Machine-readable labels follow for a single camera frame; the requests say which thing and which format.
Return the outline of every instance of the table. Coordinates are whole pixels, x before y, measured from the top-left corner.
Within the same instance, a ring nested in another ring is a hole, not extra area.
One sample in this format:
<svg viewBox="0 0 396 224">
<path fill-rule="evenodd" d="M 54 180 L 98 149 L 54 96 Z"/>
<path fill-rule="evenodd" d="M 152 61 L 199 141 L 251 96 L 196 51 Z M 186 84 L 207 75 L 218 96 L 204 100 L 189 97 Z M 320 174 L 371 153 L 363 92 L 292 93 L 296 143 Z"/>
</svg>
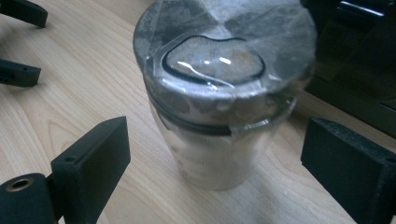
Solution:
<svg viewBox="0 0 396 224">
<path fill-rule="evenodd" d="M 132 161 L 98 223 L 354 223 L 301 165 L 309 117 L 340 122 L 396 152 L 396 140 L 303 92 L 252 176 L 226 191 L 184 182 L 149 111 L 134 27 L 153 0 L 35 0 L 47 27 L 0 16 L 0 57 L 42 68 L 38 85 L 0 85 L 0 183 L 49 175 L 96 124 L 128 119 Z"/>
</svg>

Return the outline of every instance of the transparent container body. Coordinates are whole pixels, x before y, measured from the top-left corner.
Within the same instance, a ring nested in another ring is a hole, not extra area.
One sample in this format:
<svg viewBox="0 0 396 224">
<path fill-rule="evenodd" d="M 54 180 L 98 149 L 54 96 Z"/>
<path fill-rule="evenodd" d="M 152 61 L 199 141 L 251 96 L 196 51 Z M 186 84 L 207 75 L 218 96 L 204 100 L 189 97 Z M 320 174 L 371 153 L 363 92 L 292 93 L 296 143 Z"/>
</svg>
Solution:
<svg viewBox="0 0 396 224">
<path fill-rule="evenodd" d="M 276 122 L 241 127 L 230 135 L 209 135 L 176 126 L 150 104 L 152 115 L 183 177 L 204 189 L 231 189 L 241 184 L 271 143 Z"/>
</svg>

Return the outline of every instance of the jar lid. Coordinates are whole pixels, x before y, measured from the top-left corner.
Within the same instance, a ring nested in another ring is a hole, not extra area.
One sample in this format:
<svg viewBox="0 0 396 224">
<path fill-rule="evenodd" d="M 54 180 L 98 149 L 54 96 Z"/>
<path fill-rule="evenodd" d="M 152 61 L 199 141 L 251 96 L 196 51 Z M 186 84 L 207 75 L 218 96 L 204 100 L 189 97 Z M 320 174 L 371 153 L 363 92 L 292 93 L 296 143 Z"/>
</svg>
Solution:
<svg viewBox="0 0 396 224">
<path fill-rule="evenodd" d="M 161 113 L 227 129 L 290 110 L 316 37 L 298 1 L 163 0 L 137 24 L 134 53 Z"/>
</svg>

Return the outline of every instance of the silver lid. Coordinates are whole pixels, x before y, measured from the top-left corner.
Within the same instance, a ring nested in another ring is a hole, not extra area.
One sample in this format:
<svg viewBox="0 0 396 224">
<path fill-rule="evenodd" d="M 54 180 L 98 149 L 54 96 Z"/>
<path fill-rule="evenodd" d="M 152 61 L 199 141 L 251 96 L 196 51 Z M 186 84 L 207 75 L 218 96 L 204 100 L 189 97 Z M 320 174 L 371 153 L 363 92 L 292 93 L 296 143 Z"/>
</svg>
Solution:
<svg viewBox="0 0 396 224">
<path fill-rule="evenodd" d="M 298 1 L 156 1 L 136 26 L 134 53 L 158 110 L 232 127 L 290 110 L 315 40 Z"/>
</svg>

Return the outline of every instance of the wooden table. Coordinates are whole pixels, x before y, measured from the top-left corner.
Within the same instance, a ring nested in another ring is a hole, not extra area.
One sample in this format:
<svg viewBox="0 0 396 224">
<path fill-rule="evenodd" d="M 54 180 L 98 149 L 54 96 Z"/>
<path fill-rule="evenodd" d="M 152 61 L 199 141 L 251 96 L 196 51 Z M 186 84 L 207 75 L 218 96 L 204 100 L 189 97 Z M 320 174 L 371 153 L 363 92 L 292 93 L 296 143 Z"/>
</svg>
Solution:
<svg viewBox="0 0 396 224">
<path fill-rule="evenodd" d="M 49 175 L 50 161 L 85 132 L 125 115 L 132 161 L 98 223 L 354 223 L 301 165 L 307 119 L 341 122 L 393 151 L 396 140 L 308 93 L 245 183 L 210 191 L 183 181 L 133 53 L 134 27 L 152 2 L 35 0 L 49 12 L 44 29 L 0 16 L 0 57 L 42 68 L 33 88 L 0 85 L 0 183 Z"/>
</svg>

